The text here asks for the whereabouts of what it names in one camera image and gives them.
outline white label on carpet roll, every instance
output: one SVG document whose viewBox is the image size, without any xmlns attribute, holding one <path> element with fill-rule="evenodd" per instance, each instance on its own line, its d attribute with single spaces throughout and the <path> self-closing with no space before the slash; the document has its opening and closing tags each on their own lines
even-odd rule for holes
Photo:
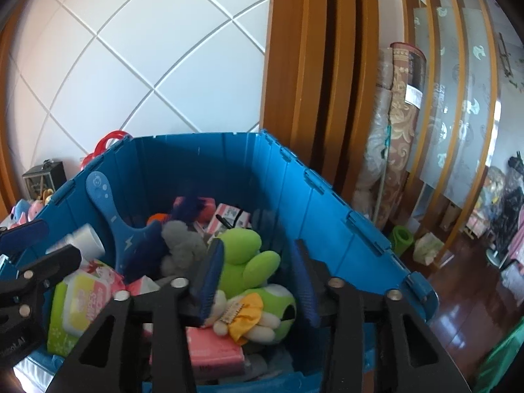
<svg viewBox="0 0 524 393">
<path fill-rule="evenodd" d="M 405 88 L 405 102 L 414 104 L 417 108 L 420 109 L 422 106 L 422 91 L 417 90 L 408 84 Z"/>
</svg>

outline gray plush toy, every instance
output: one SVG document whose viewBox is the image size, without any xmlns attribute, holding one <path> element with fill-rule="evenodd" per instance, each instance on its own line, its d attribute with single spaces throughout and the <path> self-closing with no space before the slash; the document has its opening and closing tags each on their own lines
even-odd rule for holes
<svg viewBox="0 0 524 393">
<path fill-rule="evenodd" d="M 183 221 L 168 221 L 162 226 L 162 238 L 169 255 L 162 259 L 160 272 L 164 277 L 185 277 L 195 261 L 202 260 L 208 248 L 197 232 L 188 231 Z"/>
</svg>

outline blue plastic bin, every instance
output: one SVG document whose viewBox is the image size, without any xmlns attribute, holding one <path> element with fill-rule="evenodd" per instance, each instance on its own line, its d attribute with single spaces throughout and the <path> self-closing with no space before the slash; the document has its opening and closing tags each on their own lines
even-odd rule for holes
<svg viewBox="0 0 524 393">
<path fill-rule="evenodd" d="M 410 273 L 391 252 L 389 240 L 356 211 L 351 210 L 314 171 L 306 168 L 287 148 L 267 134 L 192 134 L 125 138 L 93 160 L 52 197 L 41 218 L 49 223 L 46 241 L 27 249 L 19 261 L 5 264 L 0 277 L 14 277 L 16 267 L 42 256 L 45 250 L 85 223 L 96 230 L 106 249 L 106 262 L 114 264 L 114 243 L 109 227 L 91 204 L 85 181 L 92 171 L 103 172 L 114 193 L 122 218 L 144 226 L 149 215 L 166 213 L 175 197 L 190 189 L 217 202 L 236 205 L 252 214 L 253 229 L 263 239 L 263 249 L 282 255 L 276 274 L 287 284 L 291 277 L 289 249 L 302 238 L 311 257 L 323 260 L 331 273 L 365 291 L 403 291 L 426 320 L 438 307 L 433 288 L 419 273 Z M 49 324 L 51 293 L 44 321 Z M 366 364 L 373 364 L 372 327 L 366 327 Z M 303 392 L 318 389 L 326 331 L 308 326 L 300 316 L 286 338 L 295 373 L 253 383 L 239 384 L 242 391 L 270 389 Z M 54 374 L 63 359 L 51 356 L 45 346 L 29 357 Z M 231 389 L 199 387 L 199 391 Z M 144 391 L 150 385 L 145 384 Z"/>
</svg>

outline wooden floor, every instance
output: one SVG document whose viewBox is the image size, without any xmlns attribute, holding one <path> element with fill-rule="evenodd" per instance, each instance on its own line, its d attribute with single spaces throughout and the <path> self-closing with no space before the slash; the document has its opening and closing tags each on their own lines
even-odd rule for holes
<svg viewBox="0 0 524 393">
<path fill-rule="evenodd" d="M 502 286 L 499 271 L 487 264 L 480 246 L 464 236 L 455 241 L 453 252 L 454 259 L 434 274 L 413 262 L 408 253 L 402 260 L 410 270 L 426 275 L 436 290 L 440 307 L 431 329 L 473 385 L 479 365 L 523 312 Z"/>
</svg>

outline lightning bolt symbol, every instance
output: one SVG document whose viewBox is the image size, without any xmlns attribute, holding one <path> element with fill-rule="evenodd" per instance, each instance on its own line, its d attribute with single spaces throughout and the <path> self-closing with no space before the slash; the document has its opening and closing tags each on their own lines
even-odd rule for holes
<svg viewBox="0 0 524 393">
<path fill-rule="evenodd" d="M 130 246 L 133 245 L 133 243 L 131 242 L 133 236 L 129 237 L 126 239 L 126 247 L 124 248 L 124 251 L 127 250 Z"/>
</svg>

